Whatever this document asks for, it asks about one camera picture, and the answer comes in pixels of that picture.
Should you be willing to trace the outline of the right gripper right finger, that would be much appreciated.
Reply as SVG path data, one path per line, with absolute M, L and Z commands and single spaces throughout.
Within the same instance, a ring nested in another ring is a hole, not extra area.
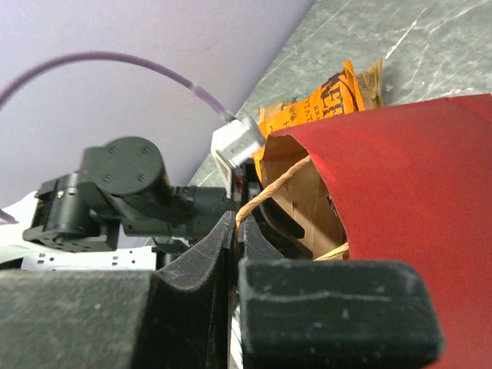
M 445 340 L 421 276 L 399 261 L 291 260 L 241 224 L 246 368 L 422 368 Z

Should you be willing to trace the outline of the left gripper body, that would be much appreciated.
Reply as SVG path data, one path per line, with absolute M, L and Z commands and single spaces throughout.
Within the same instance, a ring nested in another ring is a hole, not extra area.
M 238 168 L 233 169 L 230 182 L 227 211 L 238 212 L 241 207 L 263 190 L 254 161 L 245 161 Z

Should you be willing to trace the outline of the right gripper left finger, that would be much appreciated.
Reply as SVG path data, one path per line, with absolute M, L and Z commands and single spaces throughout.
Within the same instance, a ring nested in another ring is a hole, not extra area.
M 3 368 L 226 368 L 234 213 L 158 271 L 1 273 Z

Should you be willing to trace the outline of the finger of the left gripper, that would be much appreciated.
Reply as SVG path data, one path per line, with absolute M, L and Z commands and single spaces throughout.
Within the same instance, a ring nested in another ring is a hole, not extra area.
M 301 239 L 304 229 L 274 199 L 268 198 L 253 210 L 263 236 L 286 258 L 313 258 L 312 251 Z

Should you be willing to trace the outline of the orange honey dijon chip bag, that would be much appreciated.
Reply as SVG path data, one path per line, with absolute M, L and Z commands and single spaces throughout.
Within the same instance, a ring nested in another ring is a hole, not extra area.
M 312 93 L 259 108 L 258 125 L 263 136 L 268 137 L 286 128 L 365 109 L 353 65 L 347 60 L 340 71 Z

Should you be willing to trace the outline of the red paper bag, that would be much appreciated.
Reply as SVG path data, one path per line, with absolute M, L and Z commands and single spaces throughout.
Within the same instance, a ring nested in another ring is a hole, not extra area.
M 399 261 L 423 279 L 445 346 L 422 368 L 491 366 L 491 97 L 439 98 L 272 134 L 260 161 L 290 212 L 327 232 L 313 261 Z

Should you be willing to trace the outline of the tan kettle chip bag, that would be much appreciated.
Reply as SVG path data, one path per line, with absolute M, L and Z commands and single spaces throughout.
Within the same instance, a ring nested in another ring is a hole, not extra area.
M 379 58 L 369 69 L 357 73 L 356 80 L 361 92 L 364 109 L 381 108 L 383 106 L 383 59 Z

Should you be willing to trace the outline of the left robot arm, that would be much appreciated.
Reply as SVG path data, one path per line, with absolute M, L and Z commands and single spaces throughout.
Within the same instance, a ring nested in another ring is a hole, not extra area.
M 251 160 L 221 187 L 174 186 L 149 140 L 87 148 L 80 168 L 46 181 L 2 215 L 1 266 L 24 271 L 231 267 L 241 236 L 233 216 L 260 193 Z

